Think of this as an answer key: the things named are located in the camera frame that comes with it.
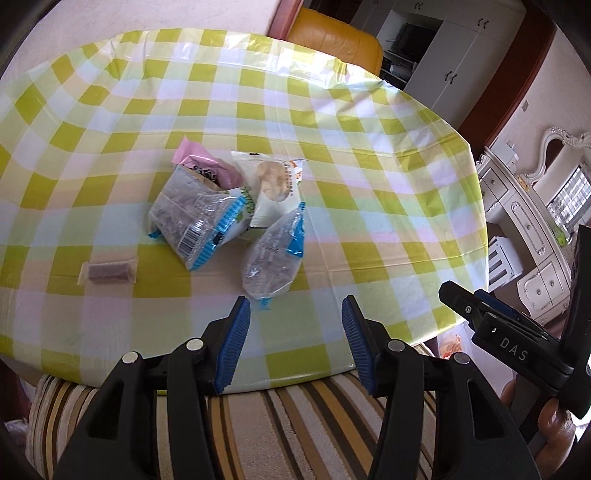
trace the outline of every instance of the orange leather chair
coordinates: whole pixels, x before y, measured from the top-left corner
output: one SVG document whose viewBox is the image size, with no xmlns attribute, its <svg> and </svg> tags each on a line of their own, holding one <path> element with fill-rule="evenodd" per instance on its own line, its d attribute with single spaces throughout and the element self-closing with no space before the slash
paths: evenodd
<svg viewBox="0 0 591 480">
<path fill-rule="evenodd" d="M 359 65 L 375 75 L 382 67 L 382 47 L 375 37 L 309 8 L 300 9 L 286 40 Z"/>
</svg>

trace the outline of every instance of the finger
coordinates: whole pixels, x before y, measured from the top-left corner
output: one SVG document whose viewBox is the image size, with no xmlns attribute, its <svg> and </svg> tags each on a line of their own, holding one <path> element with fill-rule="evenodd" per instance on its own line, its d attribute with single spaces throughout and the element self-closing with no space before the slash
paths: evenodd
<svg viewBox="0 0 591 480">
<path fill-rule="evenodd" d="M 540 416 L 538 428 L 546 437 L 546 445 L 535 457 L 543 479 L 552 476 L 563 464 L 570 453 L 574 442 L 574 426 L 570 414 L 560 408 L 558 399 L 548 400 Z"/>
<path fill-rule="evenodd" d="M 515 379 L 511 380 L 503 388 L 503 392 L 501 392 L 501 403 L 505 407 L 510 408 L 513 398 L 515 398 Z"/>
</svg>

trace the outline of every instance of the striped fabric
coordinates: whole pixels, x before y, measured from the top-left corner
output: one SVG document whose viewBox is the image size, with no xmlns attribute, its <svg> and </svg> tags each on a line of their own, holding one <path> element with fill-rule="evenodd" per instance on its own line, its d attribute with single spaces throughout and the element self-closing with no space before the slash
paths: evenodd
<svg viewBox="0 0 591 480">
<path fill-rule="evenodd" d="M 422 346 L 417 349 L 428 353 Z M 30 415 L 27 458 L 50 480 L 96 390 L 44 377 Z M 166 397 L 157 400 L 158 463 L 172 480 Z M 355 372 L 304 384 L 209 399 L 217 455 L 226 480 L 367 478 L 385 399 L 368 397 Z M 435 402 L 425 394 L 417 479 L 431 478 Z"/>
</svg>

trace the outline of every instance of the plastic tablecloth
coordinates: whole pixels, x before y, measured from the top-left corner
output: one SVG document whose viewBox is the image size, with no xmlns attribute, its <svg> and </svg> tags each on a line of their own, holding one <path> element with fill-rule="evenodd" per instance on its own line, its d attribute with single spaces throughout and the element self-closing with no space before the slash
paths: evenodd
<svg viewBox="0 0 591 480">
<path fill-rule="evenodd" d="M 145 214 L 186 135 L 213 154 L 305 158 L 303 264 L 251 328 L 228 391 L 353 367 L 340 321 L 418 343 L 456 324 L 449 279 L 486 288 L 485 214 L 467 143 L 360 67 L 252 34 L 133 31 L 0 93 L 0 353 L 99 385 L 117 360 L 172 351 L 243 294 L 246 244 L 188 272 Z M 139 259 L 135 284 L 77 285 L 83 262 Z"/>
</svg>

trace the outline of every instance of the screw head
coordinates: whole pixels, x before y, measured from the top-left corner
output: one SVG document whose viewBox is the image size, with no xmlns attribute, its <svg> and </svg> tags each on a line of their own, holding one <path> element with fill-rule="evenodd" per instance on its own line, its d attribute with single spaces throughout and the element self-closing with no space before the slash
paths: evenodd
<svg viewBox="0 0 591 480">
<path fill-rule="evenodd" d="M 470 363 L 470 357 L 467 356 L 464 352 L 454 353 L 453 359 L 461 365 L 466 365 Z"/>
<path fill-rule="evenodd" d="M 404 350 L 404 342 L 401 340 L 390 340 L 388 342 L 388 349 L 393 352 L 402 352 Z"/>
<path fill-rule="evenodd" d="M 121 359 L 125 364 L 132 364 L 139 358 L 137 352 L 127 352 Z"/>
<path fill-rule="evenodd" d="M 187 342 L 187 350 L 196 352 L 197 350 L 201 350 L 201 348 L 203 348 L 203 345 L 205 344 L 203 343 L 203 340 L 201 340 L 200 338 L 191 338 Z"/>
</svg>

